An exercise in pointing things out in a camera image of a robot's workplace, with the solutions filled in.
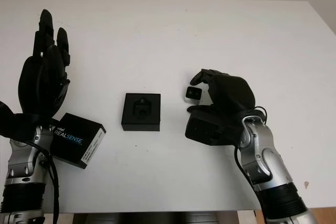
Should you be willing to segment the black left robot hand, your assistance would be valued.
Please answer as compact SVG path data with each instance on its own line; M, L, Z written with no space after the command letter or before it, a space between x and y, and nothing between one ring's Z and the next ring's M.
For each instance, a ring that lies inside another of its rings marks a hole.
M53 117L65 100L70 80L67 32L60 27L57 39L51 13L44 9L35 32L33 55L24 62L18 84L18 97L24 113Z

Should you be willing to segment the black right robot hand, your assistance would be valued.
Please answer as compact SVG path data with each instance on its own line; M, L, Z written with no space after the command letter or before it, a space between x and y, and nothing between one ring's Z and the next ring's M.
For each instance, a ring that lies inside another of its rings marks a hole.
M211 106L224 115L234 115L255 107L255 96L241 77L231 76L212 69L201 69L190 81L190 85L208 85Z

